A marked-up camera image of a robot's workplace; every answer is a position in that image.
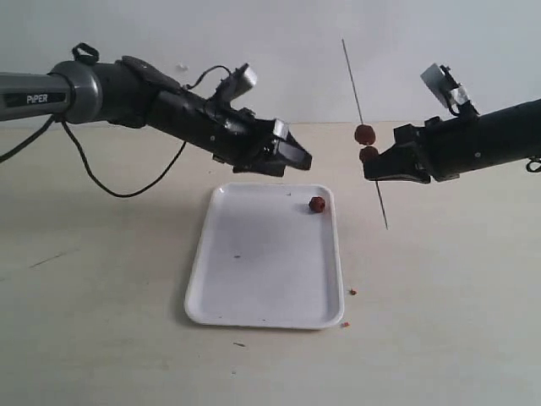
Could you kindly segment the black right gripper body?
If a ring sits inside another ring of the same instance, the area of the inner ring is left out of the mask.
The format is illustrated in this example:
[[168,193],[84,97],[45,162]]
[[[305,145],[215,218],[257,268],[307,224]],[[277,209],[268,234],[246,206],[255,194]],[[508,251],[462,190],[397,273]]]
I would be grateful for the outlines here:
[[405,124],[394,129],[392,179],[443,182],[486,168],[483,125],[481,116],[447,121],[436,117],[423,126]]

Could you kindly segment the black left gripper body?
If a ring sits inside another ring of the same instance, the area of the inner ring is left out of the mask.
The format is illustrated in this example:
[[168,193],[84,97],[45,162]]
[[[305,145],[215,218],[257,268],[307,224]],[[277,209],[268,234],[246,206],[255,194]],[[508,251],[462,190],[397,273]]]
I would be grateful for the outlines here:
[[235,173],[282,176],[291,163],[281,155],[275,122],[207,101],[187,91],[162,91],[147,113],[147,124],[208,151]]

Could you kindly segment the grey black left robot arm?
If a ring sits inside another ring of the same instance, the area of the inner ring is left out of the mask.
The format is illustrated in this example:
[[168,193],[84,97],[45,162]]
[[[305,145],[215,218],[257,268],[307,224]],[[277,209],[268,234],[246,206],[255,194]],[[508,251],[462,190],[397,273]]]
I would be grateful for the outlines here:
[[311,168],[311,154],[286,123],[232,106],[257,81],[248,64],[204,98],[139,58],[102,63],[98,51],[85,43],[72,54],[73,60],[56,64],[47,74],[3,73],[2,121],[49,115],[71,124],[150,126],[208,151],[235,173],[281,177],[287,167]]

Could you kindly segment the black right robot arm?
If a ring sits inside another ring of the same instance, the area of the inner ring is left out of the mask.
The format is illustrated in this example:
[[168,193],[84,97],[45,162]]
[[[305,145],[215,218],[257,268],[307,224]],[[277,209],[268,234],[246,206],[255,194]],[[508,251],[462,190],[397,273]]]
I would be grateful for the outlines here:
[[394,145],[363,164],[367,180],[445,182],[509,162],[539,162],[540,101],[446,121],[434,117],[393,132]]

